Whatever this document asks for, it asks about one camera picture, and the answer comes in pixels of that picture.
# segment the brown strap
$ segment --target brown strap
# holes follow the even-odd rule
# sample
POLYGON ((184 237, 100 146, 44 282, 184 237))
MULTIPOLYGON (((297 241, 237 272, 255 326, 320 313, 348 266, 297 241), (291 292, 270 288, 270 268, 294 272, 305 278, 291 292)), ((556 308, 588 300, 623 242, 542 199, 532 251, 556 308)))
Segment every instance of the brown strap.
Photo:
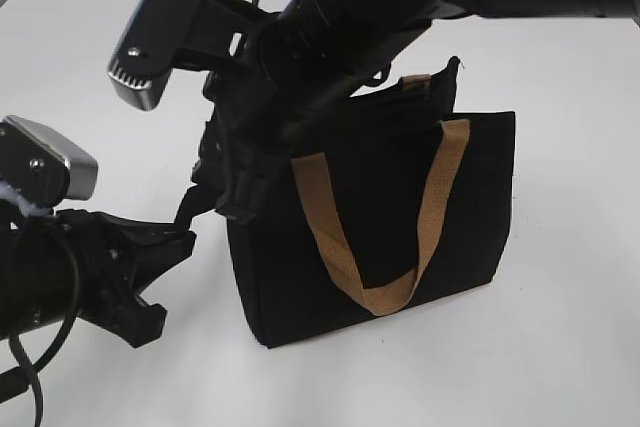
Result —
POLYGON ((427 176, 418 216, 418 266, 382 287, 366 289, 362 284, 336 210, 324 154, 291 161, 307 222, 331 279, 374 315, 392 314, 409 303, 440 242, 449 193, 471 133, 466 119, 441 122, 441 125, 442 141, 427 176))
POLYGON ((407 75, 406 77, 402 77, 402 90, 404 92, 410 92, 414 90, 425 89, 429 90, 429 85, 431 84, 431 75, 407 75))

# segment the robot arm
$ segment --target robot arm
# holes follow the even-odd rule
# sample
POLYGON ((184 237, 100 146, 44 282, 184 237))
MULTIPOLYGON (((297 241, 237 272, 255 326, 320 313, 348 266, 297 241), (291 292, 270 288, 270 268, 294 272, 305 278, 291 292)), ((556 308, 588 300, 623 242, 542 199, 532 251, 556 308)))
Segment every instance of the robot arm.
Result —
POLYGON ((638 0, 292 0, 275 14, 240 0, 143 0, 110 76, 121 97, 150 110, 172 68, 211 71, 204 95, 216 108, 193 180, 219 195, 219 213, 249 222, 306 128, 382 83, 434 20, 639 12, 638 0))

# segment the screw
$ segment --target screw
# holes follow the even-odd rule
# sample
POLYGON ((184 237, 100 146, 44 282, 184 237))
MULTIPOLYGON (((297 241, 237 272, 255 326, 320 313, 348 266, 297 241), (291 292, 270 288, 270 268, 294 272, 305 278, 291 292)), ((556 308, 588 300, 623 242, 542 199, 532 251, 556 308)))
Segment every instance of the screw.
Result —
POLYGON ((142 51, 137 47, 131 47, 127 50, 127 55, 129 57, 140 57, 142 55, 142 51))
POLYGON ((29 168, 34 172, 40 172, 44 169, 44 160, 42 159, 31 159, 29 161, 29 168))
POLYGON ((40 325, 41 319, 42 319, 42 311, 40 310, 40 307, 36 305, 33 307, 31 322, 33 322, 33 325, 40 325))

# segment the black tote bag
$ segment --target black tote bag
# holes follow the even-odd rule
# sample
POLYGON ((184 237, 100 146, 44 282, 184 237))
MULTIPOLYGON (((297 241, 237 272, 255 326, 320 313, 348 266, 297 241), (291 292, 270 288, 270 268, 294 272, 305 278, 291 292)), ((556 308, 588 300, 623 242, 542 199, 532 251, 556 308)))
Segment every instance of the black tote bag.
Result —
POLYGON ((276 347, 491 282, 509 234, 515 115, 453 113, 458 64, 335 106, 263 212, 228 223, 258 341, 276 347))

